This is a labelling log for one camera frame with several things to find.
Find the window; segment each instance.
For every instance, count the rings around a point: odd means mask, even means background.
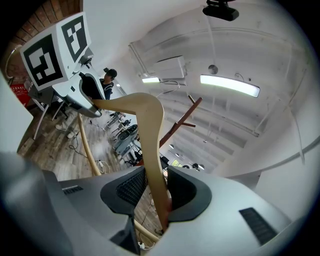
[[[173,162],[171,163],[171,166],[178,166],[178,167],[182,167],[182,164],[178,162],[177,159],[174,159]]]

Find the wooden floor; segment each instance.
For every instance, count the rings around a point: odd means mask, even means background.
[[[78,141],[76,150],[86,155],[80,133],[77,139],[67,138],[77,120],[74,120],[67,131],[57,130],[55,125],[60,124],[65,116],[59,112],[57,119],[51,121],[56,109],[55,106],[49,107],[35,140],[33,140],[33,136],[42,112],[38,108],[30,111],[34,118],[21,141],[18,154],[31,159],[42,170],[54,172],[58,181],[91,177],[92,172],[88,159],[69,148],[69,145],[76,147]],[[111,129],[106,130],[101,128],[105,127],[109,120],[109,113],[104,110],[99,118],[83,117],[83,126],[94,159],[107,162],[111,172],[118,172],[131,167],[131,165],[125,163],[124,160],[120,160],[112,149],[113,142],[111,140],[113,136],[111,132],[117,128],[117,125],[115,124]],[[109,172],[108,167],[105,165],[104,171],[106,173]],[[151,200],[150,189],[147,187],[134,210],[134,218],[140,224],[145,218],[143,226],[158,237],[159,235],[155,233],[155,229],[160,228],[160,222],[155,207],[151,205]],[[146,246],[150,247],[154,244],[143,234],[140,235],[139,232],[137,232],[137,236],[138,241],[141,239]]]

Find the man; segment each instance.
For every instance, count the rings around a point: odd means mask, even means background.
[[[110,95],[112,94],[112,88],[114,87],[114,83],[112,82],[115,77],[117,76],[117,71],[113,68],[111,69],[104,69],[105,75],[104,78],[100,79],[102,89],[104,91],[104,96],[106,100],[110,100]]]
[[[105,68],[105,75],[104,78],[100,79],[100,83],[104,92],[104,97],[106,100],[110,100],[110,95],[112,94],[112,88],[114,86],[114,83],[112,82],[116,76],[117,76],[117,71],[114,70],[113,68],[108,69]],[[66,131],[71,125],[71,123],[74,121],[74,119],[77,117],[78,113],[74,111],[73,109],[70,109],[70,112],[68,113],[68,118],[63,121],[61,124],[56,124],[55,128],[61,131]],[[78,123],[75,125],[74,129],[67,135],[68,139],[71,139],[75,137],[79,132],[79,125]]]

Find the fluorescent light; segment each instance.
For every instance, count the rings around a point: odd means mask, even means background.
[[[143,78],[142,82],[144,82],[144,83],[159,83],[159,78],[158,77]]]
[[[202,74],[200,76],[200,81],[202,84],[225,87],[231,90],[236,90],[244,94],[248,94],[255,98],[258,97],[260,92],[260,88],[257,86],[254,86],[246,82],[241,82],[238,80],[220,77],[220,76]]]

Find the air conditioner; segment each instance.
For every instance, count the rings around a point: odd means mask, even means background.
[[[161,80],[184,81],[186,76],[185,58],[183,55],[159,60],[153,65],[156,76]]]

